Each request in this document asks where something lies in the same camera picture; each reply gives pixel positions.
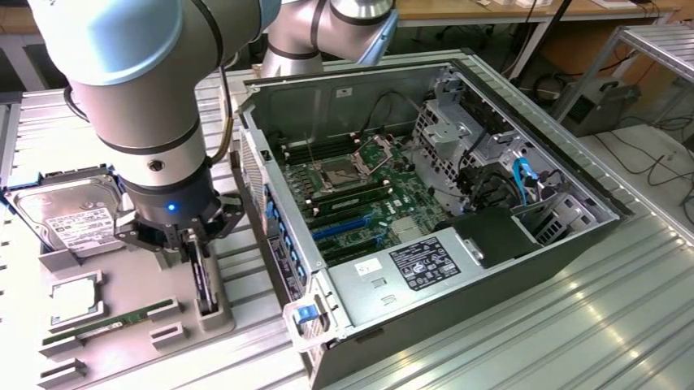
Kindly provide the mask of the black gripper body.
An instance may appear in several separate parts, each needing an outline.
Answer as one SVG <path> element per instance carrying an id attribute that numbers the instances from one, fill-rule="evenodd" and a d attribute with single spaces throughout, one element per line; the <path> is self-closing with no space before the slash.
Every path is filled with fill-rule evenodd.
<path id="1" fill-rule="evenodd" d="M 205 163 L 175 184 L 152 187 L 124 180 L 124 189 L 140 217 L 153 225 L 191 228 L 193 222 L 208 221 L 221 207 Z"/>

